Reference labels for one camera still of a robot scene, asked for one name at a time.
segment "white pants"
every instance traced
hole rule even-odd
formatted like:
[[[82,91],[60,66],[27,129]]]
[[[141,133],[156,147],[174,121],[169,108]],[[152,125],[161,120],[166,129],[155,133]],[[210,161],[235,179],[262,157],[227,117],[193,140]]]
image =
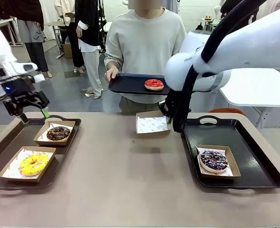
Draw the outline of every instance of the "white pants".
[[[82,52],[94,96],[101,96],[102,84],[98,75],[99,51]]]

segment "cardboard box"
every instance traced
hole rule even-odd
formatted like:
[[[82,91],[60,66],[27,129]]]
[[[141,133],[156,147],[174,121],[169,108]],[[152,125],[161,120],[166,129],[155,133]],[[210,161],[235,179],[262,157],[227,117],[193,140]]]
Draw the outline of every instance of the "cardboard box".
[[[7,177],[3,177],[2,175],[4,174],[4,172],[7,170],[7,168],[10,166],[10,164],[12,163],[12,161],[18,156],[18,154],[23,150],[26,149],[28,151],[37,151],[37,152],[49,152],[49,153],[53,153],[52,157],[49,159],[47,165],[45,166],[45,168],[42,170],[42,172],[37,176],[37,178],[34,179],[20,179],[20,178],[7,178]],[[48,166],[50,165],[52,159],[55,156],[55,148],[50,148],[50,147],[39,147],[39,146],[23,146],[20,148],[20,150],[12,157],[12,159],[5,165],[5,167],[1,170],[0,172],[0,177],[7,179],[7,180],[11,180],[11,181],[28,181],[28,182],[39,182],[41,177],[44,175],[45,171],[47,170]]]
[[[136,133],[140,136],[144,137],[164,137],[168,136],[171,130],[171,125],[167,125],[166,131],[161,132],[152,132],[152,133],[141,133],[138,131],[138,117],[139,118],[148,118],[148,117],[162,117],[164,116],[161,111],[151,111],[151,112],[144,112],[144,113],[137,113],[136,114],[136,121],[135,121],[135,127],[136,127]]]
[[[236,179],[241,177],[237,163],[234,159],[233,153],[231,149],[228,146],[215,146],[215,145],[196,145],[197,148],[205,148],[205,149],[214,149],[214,150],[224,150],[225,151],[225,157],[228,161],[228,164],[231,168],[231,171],[233,173],[233,176],[219,176],[217,174],[205,174],[201,172],[201,176],[205,178],[221,178],[221,179]],[[199,151],[197,149],[197,158],[200,169],[204,169],[202,165],[200,164],[200,158],[199,158]]]
[[[75,121],[62,121],[62,120],[47,120],[45,122],[45,124],[42,126],[42,128],[40,129],[40,131],[37,133],[37,135],[34,137],[34,141],[38,144],[38,145],[57,145],[57,146],[65,146],[68,143],[68,139],[71,136],[70,135],[63,139],[63,140],[58,140],[58,141],[52,141],[52,140],[47,140],[47,141],[38,141],[38,138],[50,127],[50,124],[61,124],[64,126],[69,126],[69,127],[74,127],[75,125]]]
[[[70,44],[63,44],[65,58],[72,58],[72,49]]]

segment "white printed paper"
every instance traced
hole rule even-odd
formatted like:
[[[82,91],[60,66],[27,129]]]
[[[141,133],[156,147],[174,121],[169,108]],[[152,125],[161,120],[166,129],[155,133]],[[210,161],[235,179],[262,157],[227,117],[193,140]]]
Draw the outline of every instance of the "white printed paper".
[[[48,139],[47,133],[48,133],[49,130],[51,130],[52,128],[55,128],[55,127],[66,127],[70,130],[70,132],[73,129],[73,127],[70,127],[70,126],[65,126],[65,125],[61,125],[61,124],[57,124],[57,123],[50,123],[50,127],[37,139],[37,141],[54,142],[53,140]]]
[[[203,168],[203,166],[201,165],[200,163],[200,155],[205,152],[205,151],[217,151],[217,152],[220,152],[223,156],[225,156],[225,151],[224,150],[215,150],[215,149],[205,149],[205,148],[199,148],[199,147],[196,147],[197,150],[199,151],[199,154],[198,154],[198,163],[199,163],[199,166],[200,166],[200,171],[202,174],[207,174],[207,175],[214,175],[214,176],[227,176],[227,177],[230,177],[230,176],[233,176],[233,173],[232,173],[232,170],[230,168],[230,164],[228,163],[228,166],[226,168],[226,170],[222,173],[213,173],[213,172],[209,172],[207,171],[205,168]]]
[[[138,133],[153,133],[167,131],[168,127],[166,117],[138,117],[137,129]]]
[[[25,148],[22,149],[21,152],[17,155],[17,157],[11,162],[7,170],[3,173],[2,177],[6,178],[15,178],[15,179],[36,179],[39,174],[34,175],[34,176],[24,176],[20,173],[19,171],[19,166],[21,162],[26,159],[28,156],[34,154],[34,153],[44,153],[45,155],[48,156],[49,160],[52,157],[53,153],[50,152],[40,152],[40,151],[28,151]]]

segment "chocolate frosted donut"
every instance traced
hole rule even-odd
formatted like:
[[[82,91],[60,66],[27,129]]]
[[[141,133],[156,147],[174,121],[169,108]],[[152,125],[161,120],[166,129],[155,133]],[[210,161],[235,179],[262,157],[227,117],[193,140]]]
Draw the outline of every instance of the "chocolate frosted donut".
[[[65,139],[69,136],[70,130],[66,127],[54,127],[47,132],[47,138],[52,141]]]
[[[221,173],[228,166],[225,156],[217,151],[205,151],[200,155],[200,164],[209,172]]]

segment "yellow icing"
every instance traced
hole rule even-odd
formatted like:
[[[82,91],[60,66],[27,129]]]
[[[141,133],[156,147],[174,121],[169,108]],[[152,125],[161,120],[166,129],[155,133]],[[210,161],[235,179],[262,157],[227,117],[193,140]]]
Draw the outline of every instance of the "yellow icing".
[[[19,171],[25,176],[34,176],[39,174],[49,161],[49,157],[44,153],[34,153],[24,159],[20,166]]]

